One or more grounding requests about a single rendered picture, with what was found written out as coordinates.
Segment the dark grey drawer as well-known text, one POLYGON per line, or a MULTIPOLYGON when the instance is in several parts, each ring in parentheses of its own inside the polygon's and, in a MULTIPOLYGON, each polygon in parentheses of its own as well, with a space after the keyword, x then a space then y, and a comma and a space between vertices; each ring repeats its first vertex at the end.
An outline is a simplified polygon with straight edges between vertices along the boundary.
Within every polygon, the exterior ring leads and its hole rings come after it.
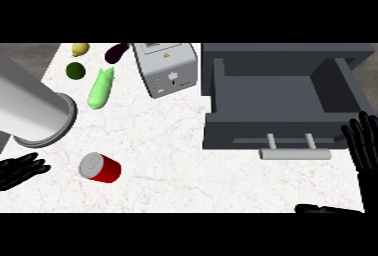
POLYGON ((204 149, 260 149, 269 147, 267 135, 278 148, 307 148, 310 134, 318 148, 346 149, 341 126, 358 118, 356 113, 304 115, 205 115, 204 149))
POLYGON ((210 113, 321 116, 327 113, 359 115, 369 110, 341 58, 324 60, 307 76, 229 76, 225 61, 214 61, 210 113))

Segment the dark grey cabinet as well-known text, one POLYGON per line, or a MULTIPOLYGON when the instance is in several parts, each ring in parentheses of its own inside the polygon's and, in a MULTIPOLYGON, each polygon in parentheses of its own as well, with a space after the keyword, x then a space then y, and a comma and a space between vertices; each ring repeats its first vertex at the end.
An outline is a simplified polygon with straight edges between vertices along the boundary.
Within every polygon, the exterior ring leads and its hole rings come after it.
POLYGON ((374 52, 369 43, 203 43, 201 94, 211 95, 216 59, 228 75, 307 76, 325 59, 341 58, 355 69, 374 52))

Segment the large pale grey cylinder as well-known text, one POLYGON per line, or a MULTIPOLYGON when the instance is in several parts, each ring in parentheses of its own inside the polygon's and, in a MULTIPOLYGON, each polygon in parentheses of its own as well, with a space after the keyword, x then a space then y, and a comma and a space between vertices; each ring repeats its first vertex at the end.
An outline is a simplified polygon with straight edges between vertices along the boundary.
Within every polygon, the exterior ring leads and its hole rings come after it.
POLYGON ((56 93, 0 53, 0 131, 19 145, 46 147, 68 133, 77 112, 74 99, 56 93))

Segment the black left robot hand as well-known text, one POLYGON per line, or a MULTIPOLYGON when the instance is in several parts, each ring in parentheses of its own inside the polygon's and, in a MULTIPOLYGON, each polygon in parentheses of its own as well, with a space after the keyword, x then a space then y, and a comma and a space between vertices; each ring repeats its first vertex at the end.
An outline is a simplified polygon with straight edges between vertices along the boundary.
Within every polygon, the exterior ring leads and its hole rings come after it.
POLYGON ((8 191, 36 175, 45 174, 52 166, 37 153, 30 153, 19 158, 0 161, 0 191, 8 191))

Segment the dark grey drawer front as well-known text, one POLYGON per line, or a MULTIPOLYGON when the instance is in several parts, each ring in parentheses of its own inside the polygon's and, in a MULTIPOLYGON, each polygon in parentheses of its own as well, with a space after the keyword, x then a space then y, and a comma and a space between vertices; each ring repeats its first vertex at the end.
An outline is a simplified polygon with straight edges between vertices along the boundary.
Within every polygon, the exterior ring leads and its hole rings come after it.
POLYGON ((358 118, 356 113, 304 115, 205 115, 204 149, 260 149, 269 147, 267 135, 278 148, 307 148, 310 134, 318 148, 346 149, 341 126, 358 118))

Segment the pale grey toaster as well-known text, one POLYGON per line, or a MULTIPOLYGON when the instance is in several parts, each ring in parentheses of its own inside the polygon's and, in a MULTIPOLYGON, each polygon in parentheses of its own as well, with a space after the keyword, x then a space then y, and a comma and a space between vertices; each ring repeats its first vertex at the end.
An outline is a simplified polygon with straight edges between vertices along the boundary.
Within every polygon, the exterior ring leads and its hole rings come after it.
POLYGON ((198 81, 198 57, 191 43, 133 43, 139 74, 157 99, 198 81))

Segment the red can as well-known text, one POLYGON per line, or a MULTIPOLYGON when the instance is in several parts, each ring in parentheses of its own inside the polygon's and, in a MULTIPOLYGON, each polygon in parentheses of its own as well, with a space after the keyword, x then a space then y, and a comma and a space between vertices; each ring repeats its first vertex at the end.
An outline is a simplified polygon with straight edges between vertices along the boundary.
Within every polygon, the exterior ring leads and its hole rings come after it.
POLYGON ((81 159, 78 173, 89 180, 112 183, 120 178, 121 165, 101 153, 92 152, 81 159))

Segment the dark purple eggplant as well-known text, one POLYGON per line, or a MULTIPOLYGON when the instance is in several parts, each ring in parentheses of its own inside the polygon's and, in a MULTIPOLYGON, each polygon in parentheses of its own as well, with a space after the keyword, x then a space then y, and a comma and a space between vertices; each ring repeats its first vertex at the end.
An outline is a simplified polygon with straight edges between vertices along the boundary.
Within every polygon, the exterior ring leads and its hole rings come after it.
POLYGON ((123 54, 126 53, 129 48, 130 48, 129 43, 118 43, 115 46, 112 46, 105 53, 105 61, 109 64, 115 64, 120 61, 123 54))

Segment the light green cucumber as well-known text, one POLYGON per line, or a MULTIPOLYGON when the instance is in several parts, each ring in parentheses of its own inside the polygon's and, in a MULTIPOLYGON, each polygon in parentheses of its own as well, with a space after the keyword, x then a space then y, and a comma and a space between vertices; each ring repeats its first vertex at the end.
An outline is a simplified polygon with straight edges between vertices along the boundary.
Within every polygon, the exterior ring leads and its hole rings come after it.
POLYGON ((109 98, 112 82, 114 82, 114 69, 99 70, 98 78, 90 89, 87 104, 93 110, 101 109, 109 98))

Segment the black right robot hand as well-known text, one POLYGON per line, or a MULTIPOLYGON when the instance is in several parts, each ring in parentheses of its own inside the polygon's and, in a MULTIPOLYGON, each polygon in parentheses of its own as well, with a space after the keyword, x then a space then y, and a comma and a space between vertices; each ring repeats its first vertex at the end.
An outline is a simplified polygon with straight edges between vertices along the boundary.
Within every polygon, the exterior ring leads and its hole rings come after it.
POLYGON ((341 131, 358 172, 363 210, 378 214, 378 117, 362 111, 341 131))

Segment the yellow lemon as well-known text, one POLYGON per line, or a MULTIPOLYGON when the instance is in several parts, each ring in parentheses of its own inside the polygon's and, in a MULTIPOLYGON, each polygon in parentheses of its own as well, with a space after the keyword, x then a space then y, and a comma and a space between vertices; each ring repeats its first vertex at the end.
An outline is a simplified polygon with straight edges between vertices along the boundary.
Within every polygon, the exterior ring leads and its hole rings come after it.
POLYGON ((73 56, 78 57, 87 53, 90 49, 90 44, 89 43, 74 43, 73 44, 73 56))

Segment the dark green lime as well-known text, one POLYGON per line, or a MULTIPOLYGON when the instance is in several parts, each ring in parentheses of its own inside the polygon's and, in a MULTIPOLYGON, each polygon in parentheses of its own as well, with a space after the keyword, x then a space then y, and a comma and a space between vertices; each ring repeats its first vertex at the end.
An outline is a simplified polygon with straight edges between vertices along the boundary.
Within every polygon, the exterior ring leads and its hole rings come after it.
POLYGON ((78 62, 71 62, 67 65, 67 76, 74 79, 80 80, 86 75, 86 68, 78 62))

